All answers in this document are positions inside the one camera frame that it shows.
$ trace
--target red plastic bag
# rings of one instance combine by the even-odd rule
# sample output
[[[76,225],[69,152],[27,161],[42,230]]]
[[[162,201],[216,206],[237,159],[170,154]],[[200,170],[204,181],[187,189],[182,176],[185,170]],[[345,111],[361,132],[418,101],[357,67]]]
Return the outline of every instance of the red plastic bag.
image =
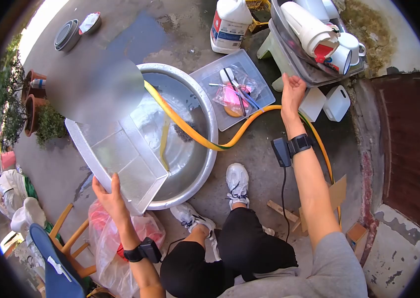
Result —
[[[89,241],[96,258],[98,282],[113,294],[132,297],[139,289],[130,271],[129,263],[117,252],[122,249],[116,224],[101,205],[95,200],[89,207]],[[147,212],[141,217],[131,217],[140,240],[152,238],[160,248],[164,243],[165,230],[159,220]]]

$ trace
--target large metal basin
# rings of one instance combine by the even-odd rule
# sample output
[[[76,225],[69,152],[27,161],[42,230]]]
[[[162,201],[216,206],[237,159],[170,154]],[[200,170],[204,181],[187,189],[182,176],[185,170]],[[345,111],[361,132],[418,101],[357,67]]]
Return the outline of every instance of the large metal basin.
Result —
[[[145,63],[137,67],[144,80],[159,91],[183,120],[211,142],[218,143],[217,118],[212,104],[194,79],[165,64]],[[156,156],[160,157],[165,112],[146,92],[131,117]],[[209,177],[217,152],[190,140],[171,121],[163,156],[170,175],[150,203],[149,210],[167,209],[190,199]]]

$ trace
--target yellow crate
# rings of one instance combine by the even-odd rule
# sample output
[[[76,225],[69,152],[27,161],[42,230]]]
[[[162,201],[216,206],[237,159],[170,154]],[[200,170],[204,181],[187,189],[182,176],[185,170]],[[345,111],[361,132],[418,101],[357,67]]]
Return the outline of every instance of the yellow crate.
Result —
[[[246,6],[248,6],[250,12],[266,10],[269,14],[271,2],[269,0],[246,0]],[[253,18],[253,22],[248,29],[251,33],[256,33],[266,28],[268,28],[268,22],[260,22]]]

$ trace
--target terracotta pot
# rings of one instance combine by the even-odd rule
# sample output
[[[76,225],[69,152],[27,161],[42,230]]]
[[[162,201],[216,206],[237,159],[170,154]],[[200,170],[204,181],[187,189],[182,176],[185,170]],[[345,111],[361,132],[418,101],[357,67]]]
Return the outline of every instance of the terracotta pot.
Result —
[[[38,130],[39,107],[45,104],[45,99],[35,97],[33,94],[30,94],[27,97],[25,101],[25,107],[27,110],[27,114],[31,115],[25,123],[25,134],[27,136],[30,136],[32,133]]]
[[[23,90],[21,91],[21,100],[24,102],[28,95],[33,94],[38,98],[45,98],[46,90],[45,89],[34,89],[30,88],[29,84],[34,79],[46,80],[46,75],[35,73],[32,69],[28,71],[27,76],[25,77],[25,83],[23,84]]]

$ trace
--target green plant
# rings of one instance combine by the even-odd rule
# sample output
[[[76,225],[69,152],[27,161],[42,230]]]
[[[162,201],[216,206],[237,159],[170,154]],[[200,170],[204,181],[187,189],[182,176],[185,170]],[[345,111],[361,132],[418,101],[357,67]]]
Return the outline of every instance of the green plant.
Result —
[[[54,138],[61,138],[68,134],[64,125],[64,116],[61,116],[51,104],[46,103],[39,109],[38,124],[39,130],[36,132],[36,142],[41,149],[45,144]]]
[[[30,117],[25,104],[18,97],[25,81],[25,70],[18,58],[20,40],[21,34],[14,36],[0,60],[0,147],[4,151],[18,142],[25,122]]]

